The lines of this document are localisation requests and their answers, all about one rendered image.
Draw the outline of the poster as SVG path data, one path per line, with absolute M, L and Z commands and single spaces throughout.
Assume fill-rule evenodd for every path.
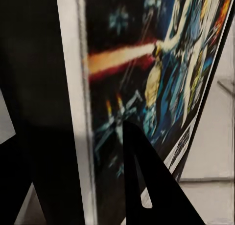
M 0 0 L 0 90 L 47 225 L 126 225 L 124 120 L 175 178 L 234 15 L 235 0 Z

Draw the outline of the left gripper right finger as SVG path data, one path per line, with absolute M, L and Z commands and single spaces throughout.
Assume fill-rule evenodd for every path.
M 123 121 L 126 225 L 206 225 L 139 126 Z M 142 206 L 134 153 L 153 208 Z

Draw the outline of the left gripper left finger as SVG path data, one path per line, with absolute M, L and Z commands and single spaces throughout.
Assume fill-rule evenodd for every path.
M 32 179 L 17 135 L 0 145 L 0 225 L 14 225 Z

